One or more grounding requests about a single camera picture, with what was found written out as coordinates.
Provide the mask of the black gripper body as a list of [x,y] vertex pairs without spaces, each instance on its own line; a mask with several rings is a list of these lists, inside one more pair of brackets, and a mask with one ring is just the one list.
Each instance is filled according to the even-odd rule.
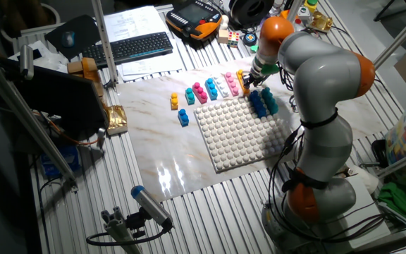
[[262,73],[248,73],[244,76],[244,80],[248,82],[248,85],[255,83],[256,85],[261,85],[264,80],[264,75]]

